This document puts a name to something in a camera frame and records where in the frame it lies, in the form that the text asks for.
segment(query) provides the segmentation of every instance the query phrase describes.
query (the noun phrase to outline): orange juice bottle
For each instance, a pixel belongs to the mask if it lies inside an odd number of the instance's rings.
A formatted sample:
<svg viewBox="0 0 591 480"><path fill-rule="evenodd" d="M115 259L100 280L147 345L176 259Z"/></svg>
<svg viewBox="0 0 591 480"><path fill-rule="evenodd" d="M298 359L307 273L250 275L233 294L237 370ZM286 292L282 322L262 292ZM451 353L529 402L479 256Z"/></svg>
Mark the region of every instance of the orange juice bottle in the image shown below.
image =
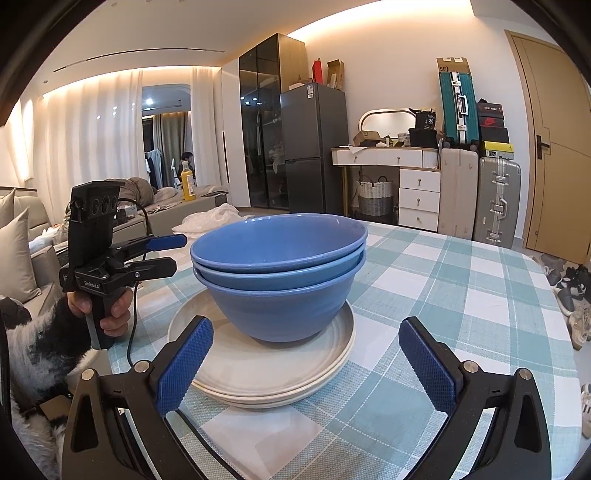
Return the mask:
<svg viewBox="0 0 591 480"><path fill-rule="evenodd" d="M183 171L181 172L181 181L183 183L183 197L185 201L194 200L195 183L193 181L193 172L189 168L189 161L183 160Z"/></svg>

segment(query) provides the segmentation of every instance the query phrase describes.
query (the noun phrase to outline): gray refrigerator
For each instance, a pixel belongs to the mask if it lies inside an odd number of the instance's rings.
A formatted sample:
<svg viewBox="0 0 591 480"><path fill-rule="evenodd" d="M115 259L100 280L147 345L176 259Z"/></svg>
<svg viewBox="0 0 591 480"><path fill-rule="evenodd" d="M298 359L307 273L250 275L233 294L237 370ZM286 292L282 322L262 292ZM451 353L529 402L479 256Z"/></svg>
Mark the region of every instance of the gray refrigerator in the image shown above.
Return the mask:
<svg viewBox="0 0 591 480"><path fill-rule="evenodd" d="M281 94L281 117L290 212L342 215L342 174L331 148L349 143L345 94L309 83Z"/></svg>

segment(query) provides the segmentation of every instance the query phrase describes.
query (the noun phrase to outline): screw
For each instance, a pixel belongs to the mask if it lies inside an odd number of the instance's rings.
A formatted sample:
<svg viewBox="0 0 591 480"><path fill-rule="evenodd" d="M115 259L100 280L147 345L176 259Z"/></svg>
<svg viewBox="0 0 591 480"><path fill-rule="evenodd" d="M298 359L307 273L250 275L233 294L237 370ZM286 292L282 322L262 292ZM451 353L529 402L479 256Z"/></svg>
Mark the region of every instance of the screw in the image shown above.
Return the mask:
<svg viewBox="0 0 591 480"><path fill-rule="evenodd" d="M523 380L531 380L531 377L533 376L531 374L531 372L529 370L527 370L526 368L520 368L519 369L519 376L521 378L523 378Z"/></svg>
<svg viewBox="0 0 591 480"><path fill-rule="evenodd" d="M150 362L147 360L140 360L134 365L134 370L139 374L144 373L148 368L150 368Z"/></svg>
<svg viewBox="0 0 591 480"><path fill-rule="evenodd" d="M82 380L90 380L92 377L95 376L95 371L91 368L87 368L82 372Z"/></svg>
<svg viewBox="0 0 591 480"><path fill-rule="evenodd" d="M471 374L475 374L476 372L478 372L478 364L476 362L473 362L472 360L468 360L467 362L464 362L462 365L466 372L470 372Z"/></svg>

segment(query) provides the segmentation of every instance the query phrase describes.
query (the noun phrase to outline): blue bowl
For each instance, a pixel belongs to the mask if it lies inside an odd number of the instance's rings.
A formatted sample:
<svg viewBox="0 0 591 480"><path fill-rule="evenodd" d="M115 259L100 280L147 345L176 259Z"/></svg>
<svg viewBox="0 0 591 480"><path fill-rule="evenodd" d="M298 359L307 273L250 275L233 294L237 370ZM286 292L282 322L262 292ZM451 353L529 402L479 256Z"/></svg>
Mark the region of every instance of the blue bowl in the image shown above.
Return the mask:
<svg viewBox="0 0 591 480"><path fill-rule="evenodd" d="M315 267L275 273L229 273L211 270L198 263L193 266L201 276L220 287L235 290L271 291L303 288L340 277L351 270L361 258L365 243L349 255Z"/></svg>
<svg viewBox="0 0 591 480"><path fill-rule="evenodd" d="M335 318L366 256L364 251L357 265L338 278L292 290L233 290L208 282L195 269L193 272L242 333L267 342L295 342L318 333Z"/></svg>
<svg viewBox="0 0 591 480"><path fill-rule="evenodd" d="M191 259L222 272L286 272L349 255L367 236L362 222L347 217L274 215L231 223L203 235L191 246Z"/></svg>

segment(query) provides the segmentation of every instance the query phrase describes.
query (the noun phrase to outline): dining table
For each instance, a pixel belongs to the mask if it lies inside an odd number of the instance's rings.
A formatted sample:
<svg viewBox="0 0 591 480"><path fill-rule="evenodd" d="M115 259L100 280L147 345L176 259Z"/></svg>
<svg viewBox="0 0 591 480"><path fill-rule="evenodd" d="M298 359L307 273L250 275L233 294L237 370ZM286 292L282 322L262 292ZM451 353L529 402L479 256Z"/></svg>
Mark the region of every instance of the dining table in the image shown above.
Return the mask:
<svg viewBox="0 0 591 480"><path fill-rule="evenodd" d="M398 342L401 322L416 316L461 361L499 374L532 372L548 425L552 478L564 478L578 460L580 385L567 326L541 267L493 245L367 227L367 260L348 295L356 339L338 375L313 395L268 410L232 407L191 386L180 409L193 427L245 479L404 479L447 418L433 408ZM177 272L138 290L133 362L156 356L179 308L204 290L189 248L151 254L174 258ZM128 339L129 333L108 352L113 373L129 370ZM482 413L452 478L470 472L492 415ZM179 415L167 419L210 480L233 478Z"/></svg>

